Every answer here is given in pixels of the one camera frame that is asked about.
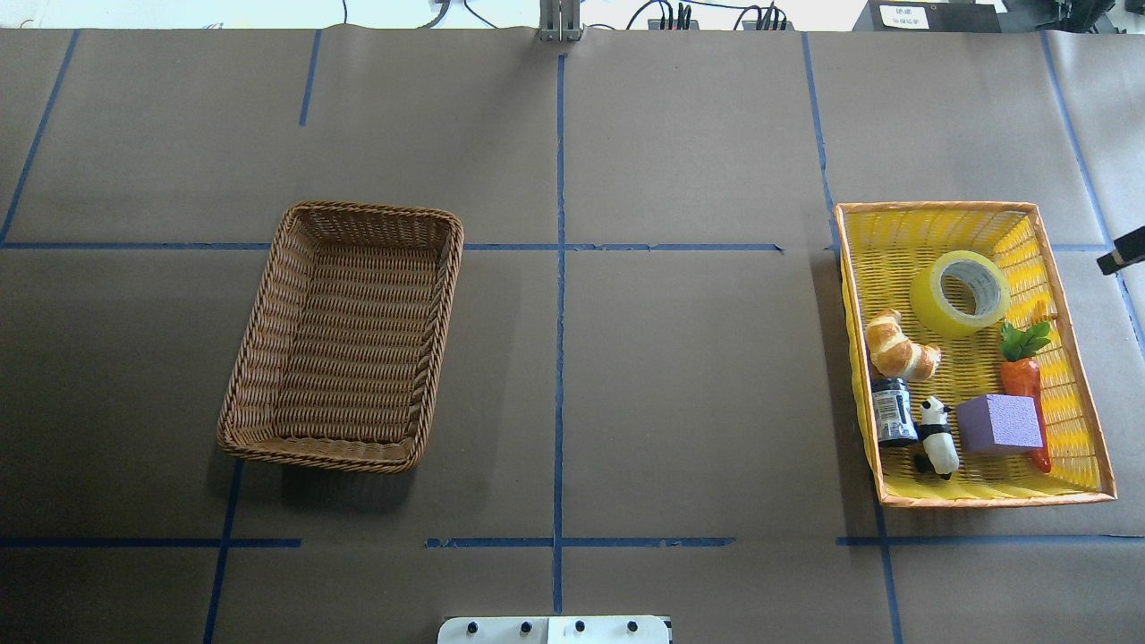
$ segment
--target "wicker basket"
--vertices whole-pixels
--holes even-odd
[[[283,217],[219,422],[235,456],[397,473],[421,460],[461,256],[448,212]]]
[[[1116,498],[1069,309],[1036,206],[997,202],[839,204],[835,218],[842,239],[852,386],[867,461],[884,505],[1012,508]],[[953,406],[1002,392],[1001,322],[951,340],[919,324],[910,311],[910,280],[953,250],[971,250],[998,265],[1010,283],[1012,299],[1005,319],[1012,324],[1051,321],[1052,344],[1037,358],[1052,462],[1049,474],[1037,471],[1025,455],[963,454],[957,418],[953,416],[950,424],[962,466],[949,481],[917,473],[908,448],[878,447],[863,329],[879,311],[901,311],[908,337],[942,348],[938,374],[930,380],[911,383],[914,400],[937,395]]]

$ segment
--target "carrot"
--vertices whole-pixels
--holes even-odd
[[[1008,395],[1026,395],[1034,399],[1037,429],[1042,432],[1041,449],[1027,451],[1029,461],[1042,472],[1049,473],[1050,442],[1045,435],[1045,417],[1042,415],[1042,370],[1034,360],[1037,350],[1050,344],[1050,323],[1039,322],[1021,331],[1009,322],[1002,323],[1002,356],[1005,362],[1000,368],[1002,390]]]

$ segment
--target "croissant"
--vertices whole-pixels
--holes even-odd
[[[889,378],[906,378],[908,380],[925,380],[938,370],[942,360],[942,350],[934,345],[921,345],[911,341],[902,332],[899,322],[902,314],[887,308],[876,315],[867,324],[867,347],[870,350],[870,361],[876,369]]]

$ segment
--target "yellow basket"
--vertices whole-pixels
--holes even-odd
[[[907,508],[1014,508],[1116,498],[1105,439],[1037,206],[1000,202],[838,204],[835,219],[842,242],[852,386],[879,502]],[[954,406],[1002,392],[1001,322],[948,339],[923,327],[910,311],[911,278],[955,250],[986,256],[1005,274],[1011,292],[1005,320],[1016,327],[1049,320],[1053,329],[1051,344],[1037,354],[1052,463],[1048,474],[1024,454],[963,454],[954,416],[950,426],[962,465],[949,481],[918,473],[910,449],[878,446],[863,329],[883,309],[902,312],[902,330],[910,339],[942,348],[942,363],[934,377],[910,384],[913,400],[937,395]]]

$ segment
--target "purple sponge block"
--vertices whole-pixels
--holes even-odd
[[[956,409],[962,450],[973,454],[1022,454],[1042,447],[1034,399],[988,393]]]

